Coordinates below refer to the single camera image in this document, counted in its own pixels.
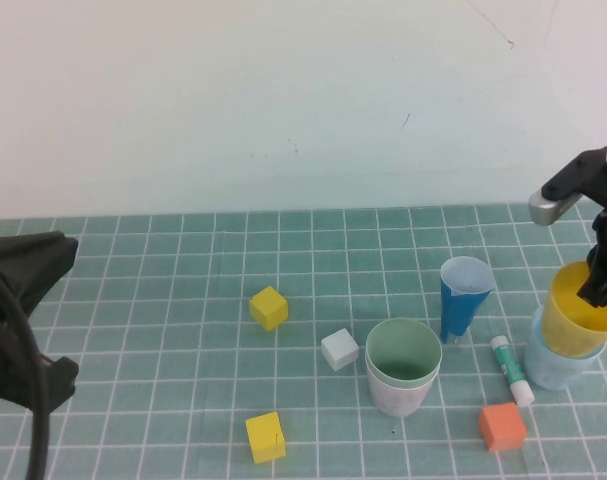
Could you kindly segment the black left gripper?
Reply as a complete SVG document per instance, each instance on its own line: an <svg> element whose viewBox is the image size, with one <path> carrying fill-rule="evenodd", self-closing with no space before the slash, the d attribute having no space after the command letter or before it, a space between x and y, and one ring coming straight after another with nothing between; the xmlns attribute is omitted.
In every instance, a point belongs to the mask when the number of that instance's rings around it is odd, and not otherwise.
<svg viewBox="0 0 607 480"><path fill-rule="evenodd" d="M75 262L78 240L61 231L0 237L0 398L32 409L29 354L20 346L7 311L11 301L30 316L50 289ZM54 412L76 391L77 363L68 357L40 356L48 394L47 408Z"/></svg>

